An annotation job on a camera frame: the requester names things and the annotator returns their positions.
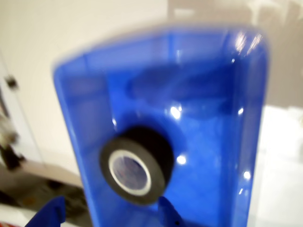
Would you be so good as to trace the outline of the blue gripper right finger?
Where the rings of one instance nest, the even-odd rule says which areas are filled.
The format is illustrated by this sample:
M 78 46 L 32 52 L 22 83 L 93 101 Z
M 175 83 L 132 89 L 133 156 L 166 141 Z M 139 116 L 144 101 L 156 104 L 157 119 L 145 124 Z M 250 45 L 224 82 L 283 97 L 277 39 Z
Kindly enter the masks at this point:
M 171 202 L 161 196 L 158 199 L 158 217 L 164 227 L 185 227 L 185 222 Z

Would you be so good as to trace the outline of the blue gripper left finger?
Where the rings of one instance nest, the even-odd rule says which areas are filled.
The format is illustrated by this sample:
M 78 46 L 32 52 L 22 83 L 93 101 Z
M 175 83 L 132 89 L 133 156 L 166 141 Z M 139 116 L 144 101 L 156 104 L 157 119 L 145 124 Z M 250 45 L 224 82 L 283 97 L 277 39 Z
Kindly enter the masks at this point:
M 65 220 L 65 198 L 57 196 L 45 204 L 25 227 L 60 227 Z

